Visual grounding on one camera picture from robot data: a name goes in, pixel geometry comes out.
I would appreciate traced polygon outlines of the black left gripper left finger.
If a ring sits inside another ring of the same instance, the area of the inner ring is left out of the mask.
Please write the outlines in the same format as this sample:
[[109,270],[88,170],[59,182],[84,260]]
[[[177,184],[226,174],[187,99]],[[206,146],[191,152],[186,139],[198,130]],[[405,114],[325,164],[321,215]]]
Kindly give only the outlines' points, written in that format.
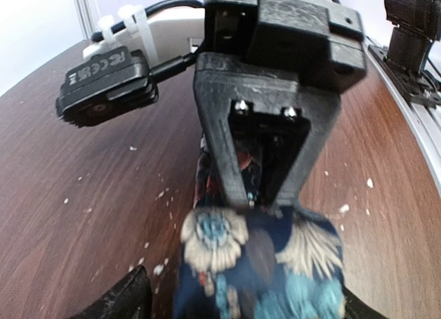
[[82,310],[81,318],[151,318],[152,297],[147,271],[138,265]]

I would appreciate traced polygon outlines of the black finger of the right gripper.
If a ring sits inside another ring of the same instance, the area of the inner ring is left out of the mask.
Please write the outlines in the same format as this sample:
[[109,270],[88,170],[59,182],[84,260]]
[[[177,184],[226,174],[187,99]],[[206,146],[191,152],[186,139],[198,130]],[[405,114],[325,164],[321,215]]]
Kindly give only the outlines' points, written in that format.
[[194,73],[194,98],[209,151],[218,173],[223,201],[230,207],[247,207],[248,199],[236,158],[228,116],[233,101],[251,102],[250,89],[235,69],[232,56],[205,52],[198,56]]

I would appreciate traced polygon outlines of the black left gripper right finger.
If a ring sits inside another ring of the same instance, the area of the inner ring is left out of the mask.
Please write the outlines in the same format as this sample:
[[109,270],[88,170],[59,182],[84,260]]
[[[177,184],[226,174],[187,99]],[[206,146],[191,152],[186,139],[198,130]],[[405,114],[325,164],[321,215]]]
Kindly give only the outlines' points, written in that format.
[[345,296],[346,319],[382,319],[382,314],[365,304],[345,286],[342,288]]

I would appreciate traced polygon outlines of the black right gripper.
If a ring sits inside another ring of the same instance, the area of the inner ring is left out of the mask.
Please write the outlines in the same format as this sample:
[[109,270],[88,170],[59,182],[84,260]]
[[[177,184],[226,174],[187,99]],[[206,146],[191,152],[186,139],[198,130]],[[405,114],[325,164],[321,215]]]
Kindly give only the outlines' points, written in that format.
[[275,166],[263,173],[261,203],[293,205],[340,113],[339,94],[366,76],[360,15],[331,0],[204,0],[204,6],[210,52],[294,72],[311,86],[269,85],[254,99],[254,111],[275,118],[271,131],[282,134]]

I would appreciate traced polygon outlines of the navy floral patterned tie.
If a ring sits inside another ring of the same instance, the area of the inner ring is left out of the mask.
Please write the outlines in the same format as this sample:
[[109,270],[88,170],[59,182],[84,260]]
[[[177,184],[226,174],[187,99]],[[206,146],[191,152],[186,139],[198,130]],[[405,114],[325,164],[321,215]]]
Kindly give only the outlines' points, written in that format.
[[174,318],[343,318],[342,242],[324,216],[260,206],[262,149],[236,144],[249,209],[222,201],[206,143],[181,227]]

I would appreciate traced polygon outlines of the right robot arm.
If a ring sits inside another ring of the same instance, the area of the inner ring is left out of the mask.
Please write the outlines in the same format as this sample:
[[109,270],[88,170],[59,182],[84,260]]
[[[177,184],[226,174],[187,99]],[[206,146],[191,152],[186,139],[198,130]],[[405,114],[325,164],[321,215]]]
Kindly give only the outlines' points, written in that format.
[[330,0],[183,2],[150,19],[161,60],[202,41],[194,98],[223,198],[248,202],[234,140],[265,148],[262,204],[294,202],[340,112],[340,96],[367,73],[355,10]]

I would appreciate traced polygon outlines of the aluminium front rail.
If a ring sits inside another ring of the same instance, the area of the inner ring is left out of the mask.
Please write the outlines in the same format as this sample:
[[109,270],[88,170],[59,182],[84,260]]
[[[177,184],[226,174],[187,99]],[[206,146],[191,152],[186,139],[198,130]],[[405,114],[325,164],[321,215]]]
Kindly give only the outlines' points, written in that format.
[[388,88],[413,132],[427,162],[438,193],[440,193],[440,106],[432,108],[415,103],[407,103],[387,73],[382,69],[375,55],[369,51],[369,47],[370,45],[366,45],[367,56],[378,71],[380,78]]

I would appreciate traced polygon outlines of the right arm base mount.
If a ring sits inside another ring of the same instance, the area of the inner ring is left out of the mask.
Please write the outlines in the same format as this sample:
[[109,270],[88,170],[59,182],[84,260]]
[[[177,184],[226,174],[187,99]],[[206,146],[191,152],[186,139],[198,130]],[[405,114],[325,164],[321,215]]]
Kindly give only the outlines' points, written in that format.
[[440,0],[384,0],[394,25],[389,47],[368,46],[406,102],[440,105],[440,81],[424,69],[430,50],[440,40]]

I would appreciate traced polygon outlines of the right aluminium frame post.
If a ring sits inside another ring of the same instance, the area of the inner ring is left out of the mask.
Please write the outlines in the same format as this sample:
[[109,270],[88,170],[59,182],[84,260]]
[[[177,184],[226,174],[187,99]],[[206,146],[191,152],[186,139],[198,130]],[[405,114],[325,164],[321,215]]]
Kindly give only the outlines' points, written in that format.
[[98,30],[98,20],[101,18],[97,0],[73,0],[80,27],[85,39],[90,39]]

